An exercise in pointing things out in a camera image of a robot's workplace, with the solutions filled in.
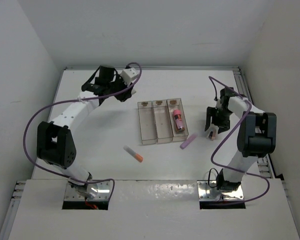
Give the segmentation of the pink capped bead bottle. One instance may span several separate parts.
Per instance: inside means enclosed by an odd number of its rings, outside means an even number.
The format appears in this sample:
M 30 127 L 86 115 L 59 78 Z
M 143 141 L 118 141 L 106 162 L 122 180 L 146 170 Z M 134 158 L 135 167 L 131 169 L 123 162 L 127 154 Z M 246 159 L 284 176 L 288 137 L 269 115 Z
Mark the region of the pink capped bead bottle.
M 179 109 L 175 109 L 172 113 L 174 119 L 175 130 L 177 133 L 182 133 L 185 131 L 185 124 L 182 119 L 182 113 Z

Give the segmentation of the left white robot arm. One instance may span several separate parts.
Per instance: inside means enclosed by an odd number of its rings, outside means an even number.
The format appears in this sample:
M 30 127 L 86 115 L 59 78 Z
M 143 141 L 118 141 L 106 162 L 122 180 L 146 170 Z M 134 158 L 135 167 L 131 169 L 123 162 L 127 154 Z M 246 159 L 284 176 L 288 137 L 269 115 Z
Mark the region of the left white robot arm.
M 53 120 L 37 127 L 37 157 L 66 175 L 70 185 L 86 199 L 97 196 L 98 184 L 91 183 L 91 173 L 75 160 L 74 132 L 107 98 L 115 97 L 120 102 L 129 99 L 140 76 L 141 72 L 130 65 L 121 72 L 101 65 L 81 86 L 75 101 Z

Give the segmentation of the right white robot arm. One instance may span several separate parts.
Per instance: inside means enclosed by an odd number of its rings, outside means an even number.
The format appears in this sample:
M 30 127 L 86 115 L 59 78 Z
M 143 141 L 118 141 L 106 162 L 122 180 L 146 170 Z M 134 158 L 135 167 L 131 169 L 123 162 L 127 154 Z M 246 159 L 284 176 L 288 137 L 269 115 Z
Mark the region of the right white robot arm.
M 239 118 L 234 126 L 238 130 L 237 151 L 217 174 L 214 188 L 221 192 L 236 191 L 250 167 L 276 148 L 277 116 L 258 109 L 231 87 L 223 88 L 216 105 L 206 109 L 204 130 L 209 139 L 213 140 L 226 131 L 233 132 L 230 129 L 231 114 Z

